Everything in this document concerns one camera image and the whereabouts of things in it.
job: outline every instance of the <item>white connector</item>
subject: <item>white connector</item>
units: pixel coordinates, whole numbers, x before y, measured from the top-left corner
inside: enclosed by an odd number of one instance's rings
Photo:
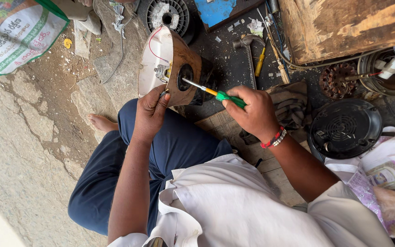
[[[395,74],[395,58],[391,59],[389,63],[382,60],[376,60],[374,67],[378,70],[382,70],[378,76],[383,79],[389,79],[393,74]]]

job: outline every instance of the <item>green screwdriver handle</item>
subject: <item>green screwdriver handle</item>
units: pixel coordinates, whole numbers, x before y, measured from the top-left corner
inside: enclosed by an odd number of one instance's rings
[[[246,103],[243,100],[241,100],[241,99],[239,99],[237,97],[234,97],[234,96],[229,96],[229,95],[227,95],[226,93],[224,93],[222,91],[217,92],[216,99],[218,101],[222,101],[224,99],[229,99],[232,102],[234,102],[238,107],[240,107],[242,109],[246,106]]]

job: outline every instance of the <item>wristband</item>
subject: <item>wristband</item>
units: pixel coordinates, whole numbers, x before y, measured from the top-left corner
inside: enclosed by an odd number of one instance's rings
[[[278,133],[274,136],[274,138],[272,138],[272,140],[270,140],[268,143],[261,143],[260,146],[262,148],[268,148],[268,147],[275,147],[278,144],[281,143],[281,141],[284,139],[284,137],[286,136],[287,131],[283,128],[283,126],[280,126],[280,130],[278,131]]]

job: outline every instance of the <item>shirt sleeve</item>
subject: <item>shirt sleeve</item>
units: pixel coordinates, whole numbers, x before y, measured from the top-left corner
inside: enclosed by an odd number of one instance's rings
[[[115,239],[107,247],[142,247],[149,237],[143,233],[130,233]]]
[[[342,181],[309,203],[307,213],[337,247],[394,246],[376,214]]]

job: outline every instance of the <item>wooden board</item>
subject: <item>wooden board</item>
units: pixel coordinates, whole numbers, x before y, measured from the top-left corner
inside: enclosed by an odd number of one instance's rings
[[[244,160],[248,161],[249,164],[255,165],[257,161],[262,158],[263,161],[260,163],[258,170],[265,178],[269,187],[272,188],[274,193],[286,205],[293,206],[305,202],[293,189],[271,151],[263,149],[260,143],[245,145],[243,140],[239,137],[239,132],[242,127],[239,126],[226,110],[218,112],[201,121],[197,121],[195,124],[206,132],[211,133],[219,140],[226,138],[231,145],[240,150]],[[310,152],[307,141],[300,144]]]
[[[295,63],[395,45],[395,0],[279,0]]]

